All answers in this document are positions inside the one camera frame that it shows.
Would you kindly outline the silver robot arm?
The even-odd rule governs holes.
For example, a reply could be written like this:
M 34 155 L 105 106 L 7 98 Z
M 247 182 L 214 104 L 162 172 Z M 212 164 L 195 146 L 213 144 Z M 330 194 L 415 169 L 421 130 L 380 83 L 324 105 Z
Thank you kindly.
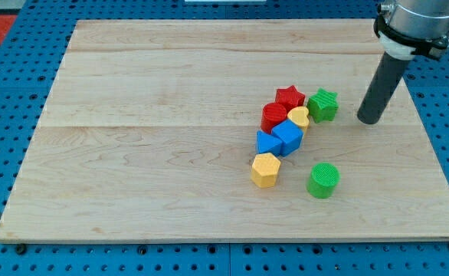
M 449 0 L 384 0 L 373 28 L 392 58 L 438 60 L 449 49 Z

